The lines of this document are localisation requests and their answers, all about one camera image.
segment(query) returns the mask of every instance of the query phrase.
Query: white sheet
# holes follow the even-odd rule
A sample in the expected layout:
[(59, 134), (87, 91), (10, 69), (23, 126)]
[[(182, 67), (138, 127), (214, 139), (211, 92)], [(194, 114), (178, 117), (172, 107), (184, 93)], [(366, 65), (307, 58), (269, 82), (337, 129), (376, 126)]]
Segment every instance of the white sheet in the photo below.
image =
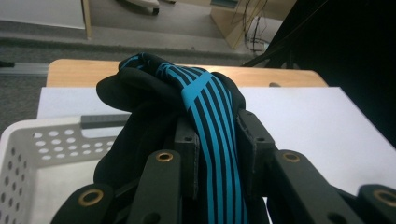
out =
[[(339, 88), (240, 88), (279, 149), (303, 153), (337, 188), (396, 189), (396, 150)], [(94, 88), (43, 88), (37, 117), (120, 114)]]

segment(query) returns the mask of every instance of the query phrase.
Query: black cloth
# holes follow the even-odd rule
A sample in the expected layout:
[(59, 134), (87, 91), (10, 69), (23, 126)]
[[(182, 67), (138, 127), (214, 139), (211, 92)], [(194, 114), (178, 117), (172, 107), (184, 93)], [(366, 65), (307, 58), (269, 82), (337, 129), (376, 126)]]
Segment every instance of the black cloth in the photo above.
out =
[(198, 132), (204, 158), (198, 195), (202, 222), (248, 223), (234, 131), (245, 99), (235, 84), (222, 74), (147, 53), (122, 61), (119, 70), (98, 83), (97, 93), (106, 104), (132, 115), (96, 167), (94, 181), (118, 188), (139, 177), (147, 156), (161, 149), (184, 114)]

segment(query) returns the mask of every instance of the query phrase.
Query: basket hole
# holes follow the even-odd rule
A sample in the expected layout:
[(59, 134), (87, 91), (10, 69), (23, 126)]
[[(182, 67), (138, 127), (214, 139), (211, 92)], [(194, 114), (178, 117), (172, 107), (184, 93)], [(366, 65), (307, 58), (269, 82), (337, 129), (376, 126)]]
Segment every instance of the basket hole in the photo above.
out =
[(74, 131), (71, 129), (67, 129), (66, 131), (64, 131), (64, 134), (66, 134), (66, 135), (72, 135), (73, 133), (74, 133)]
[(38, 146), (38, 147), (43, 147), (44, 145), (46, 145), (46, 142), (38, 141), (38, 142), (35, 142), (35, 145)]
[(77, 149), (77, 146), (70, 146), (69, 147), (69, 150), (76, 150)]
[(55, 136), (58, 136), (58, 135), (59, 135), (59, 133), (57, 131), (50, 131), (49, 132), (49, 136), (51, 136), (51, 137), (55, 137)]
[(51, 143), (53, 144), (53, 145), (59, 145), (59, 144), (61, 144), (61, 139), (53, 139), (52, 141), (51, 141)]
[(64, 149), (62, 147), (56, 147), (53, 150), (56, 151), (56, 152), (60, 152), (60, 151), (63, 151)]
[(67, 138), (66, 142), (67, 143), (74, 143), (74, 142), (76, 142), (76, 138)]
[(6, 194), (2, 193), (1, 196), (0, 196), (0, 202), (3, 203), (5, 201), (6, 201)]
[(51, 156), (43, 156), (42, 158), (41, 158), (43, 161), (49, 161), (50, 159), (51, 159)]
[(6, 178), (4, 179), (4, 184), (6, 186), (8, 186), (8, 184), (9, 184), (9, 177), (8, 176), (6, 176)]
[(46, 153), (49, 152), (49, 150), (48, 150), (47, 148), (40, 148), (40, 149), (38, 150), (38, 152), (41, 153), (41, 154), (46, 154)]
[(43, 136), (42, 133), (34, 133), (33, 138), (41, 138)]

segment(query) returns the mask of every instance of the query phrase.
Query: gray carpet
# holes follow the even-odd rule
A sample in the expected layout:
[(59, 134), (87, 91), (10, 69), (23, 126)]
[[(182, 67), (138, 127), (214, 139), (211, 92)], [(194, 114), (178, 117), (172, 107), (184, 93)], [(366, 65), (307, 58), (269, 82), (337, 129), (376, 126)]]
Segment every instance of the gray carpet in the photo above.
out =
[(210, 7), (160, 1), (160, 13), (126, 0), (90, 1), (92, 26), (120, 28), (155, 33), (222, 38), (210, 18)]
[(36, 118), (40, 91), (46, 81), (45, 77), (0, 76), (0, 133), (17, 121)]
[(123, 46), (100, 46), (0, 37), (0, 61), (51, 63), (57, 59), (120, 61), (137, 52), (156, 54), (172, 63), (239, 66), (253, 54), (228, 54), (178, 49), (146, 49)]

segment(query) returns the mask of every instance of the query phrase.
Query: floor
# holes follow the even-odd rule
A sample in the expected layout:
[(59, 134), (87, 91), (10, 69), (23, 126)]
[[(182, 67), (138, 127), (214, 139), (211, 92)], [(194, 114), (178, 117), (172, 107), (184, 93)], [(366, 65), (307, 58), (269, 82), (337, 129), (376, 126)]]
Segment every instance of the floor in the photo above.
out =
[(99, 46), (252, 54), (244, 41), (231, 49), (210, 17), (210, 7), (160, 1), (160, 13), (128, 2), (90, 2), (92, 39), (83, 30), (0, 21), (0, 37)]

